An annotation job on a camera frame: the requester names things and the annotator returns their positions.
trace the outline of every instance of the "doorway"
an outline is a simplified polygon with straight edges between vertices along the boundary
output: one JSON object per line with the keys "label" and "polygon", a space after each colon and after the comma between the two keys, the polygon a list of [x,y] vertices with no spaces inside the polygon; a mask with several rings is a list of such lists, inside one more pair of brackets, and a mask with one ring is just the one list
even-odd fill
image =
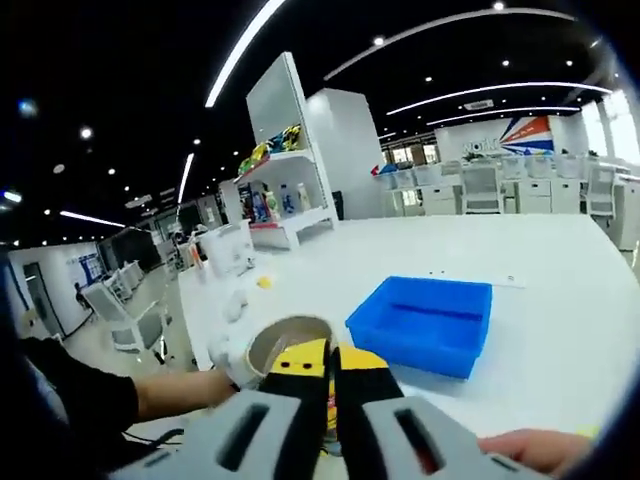
{"label": "doorway", "polygon": [[38,262],[29,263],[23,269],[33,305],[45,328],[51,335],[59,333],[62,338],[66,337],[62,324],[60,324],[60,320],[51,304],[51,298],[49,298],[49,292],[47,292],[47,287],[40,271],[40,264]]}

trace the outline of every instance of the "spool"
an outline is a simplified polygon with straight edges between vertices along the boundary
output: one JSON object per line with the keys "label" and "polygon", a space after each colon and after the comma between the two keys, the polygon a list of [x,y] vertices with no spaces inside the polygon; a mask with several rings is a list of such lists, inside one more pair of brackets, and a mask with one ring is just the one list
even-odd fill
{"label": "spool", "polygon": [[283,318],[254,337],[245,351],[245,365],[255,377],[263,379],[278,355],[288,347],[321,338],[332,344],[335,340],[333,331],[325,320],[304,315]]}

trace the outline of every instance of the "white glove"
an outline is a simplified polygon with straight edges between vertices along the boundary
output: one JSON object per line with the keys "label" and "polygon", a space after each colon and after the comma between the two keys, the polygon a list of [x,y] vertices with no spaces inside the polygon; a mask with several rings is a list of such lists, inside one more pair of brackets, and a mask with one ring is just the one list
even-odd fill
{"label": "white glove", "polygon": [[229,351],[229,336],[224,333],[209,343],[209,358],[216,368],[225,371],[227,376],[240,388],[256,388],[262,377],[249,367],[244,352],[233,355]]}

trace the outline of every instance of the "black sleeve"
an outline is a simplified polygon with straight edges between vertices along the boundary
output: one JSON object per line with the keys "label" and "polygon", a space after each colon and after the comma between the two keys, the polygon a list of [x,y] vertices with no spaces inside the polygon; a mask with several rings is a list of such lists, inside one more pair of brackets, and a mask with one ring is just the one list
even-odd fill
{"label": "black sleeve", "polygon": [[89,367],[52,339],[26,339],[22,346],[60,395],[74,430],[123,432],[136,422],[138,394],[131,378]]}

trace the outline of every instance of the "human hand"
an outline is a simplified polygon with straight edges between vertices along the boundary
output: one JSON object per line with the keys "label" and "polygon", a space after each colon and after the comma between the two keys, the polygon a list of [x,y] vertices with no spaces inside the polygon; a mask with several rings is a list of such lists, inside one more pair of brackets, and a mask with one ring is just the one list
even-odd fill
{"label": "human hand", "polygon": [[481,438],[478,445],[485,453],[499,453],[539,473],[559,478],[587,455],[591,441],[569,433],[516,430]]}

